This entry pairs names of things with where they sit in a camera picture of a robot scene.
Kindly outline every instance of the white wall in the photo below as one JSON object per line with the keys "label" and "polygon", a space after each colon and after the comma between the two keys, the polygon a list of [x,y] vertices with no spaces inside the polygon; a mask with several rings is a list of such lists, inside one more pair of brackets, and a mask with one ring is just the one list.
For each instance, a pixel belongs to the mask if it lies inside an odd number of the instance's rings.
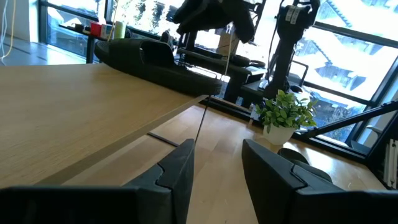
{"label": "white wall", "polygon": [[[16,14],[14,20],[14,37],[27,41],[38,41],[38,0],[16,0]],[[0,0],[0,21],[6,0]],[[8,0],[7,4],[7,34],[11,35],[12,12],[14,1]]]}

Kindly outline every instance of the red object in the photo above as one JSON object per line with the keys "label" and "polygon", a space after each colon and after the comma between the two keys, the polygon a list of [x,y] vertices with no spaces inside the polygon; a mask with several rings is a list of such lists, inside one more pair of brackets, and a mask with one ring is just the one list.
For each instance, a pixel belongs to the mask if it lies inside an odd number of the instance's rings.
{"label": "red object", "polygon": [[99,37],[101,35],[101,24],[97,22],[90,22],[90,33]]}

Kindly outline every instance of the green plant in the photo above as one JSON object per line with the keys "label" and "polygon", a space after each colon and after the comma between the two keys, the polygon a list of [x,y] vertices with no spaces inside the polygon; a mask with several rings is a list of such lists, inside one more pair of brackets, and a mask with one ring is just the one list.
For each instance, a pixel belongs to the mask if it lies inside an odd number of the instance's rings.
{"label": "green plant", "polygon": [[278,90],[276,99],[266,100],[265,107],[260,108],[256,105],[257,114],[262,117],[262,124],[267,126],[267,132],[271,130],[271,125],[275,127],[283,126],[286,128],[299,129],[302,126],[316,126],[313,120],[313,107],[318,100],[309,99],[295,100],[293,93],[286,94]]}

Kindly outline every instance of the desk surface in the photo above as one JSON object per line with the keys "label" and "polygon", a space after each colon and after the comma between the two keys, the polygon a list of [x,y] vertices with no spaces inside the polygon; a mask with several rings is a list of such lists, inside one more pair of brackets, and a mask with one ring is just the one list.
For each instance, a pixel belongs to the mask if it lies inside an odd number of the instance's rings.
{"label": "desk surface", "polygon": [[204,99],[105,64],[0,68],[0,187],[61,184]]}

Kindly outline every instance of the potted plant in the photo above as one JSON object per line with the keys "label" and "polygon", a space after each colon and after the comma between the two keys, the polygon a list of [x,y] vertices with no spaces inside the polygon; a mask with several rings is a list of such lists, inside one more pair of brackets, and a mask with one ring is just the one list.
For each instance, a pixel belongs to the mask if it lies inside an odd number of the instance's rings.
{"label": "potted plant", "polygon": [[264,137],[274,145],[286,143],[300,126],[316,126],[313,120],[314,102],[309,99],[297,100],[293,93],[286,94],[278,90],[276,99],[266,100],[263,108],[256,105],[264,125]]}

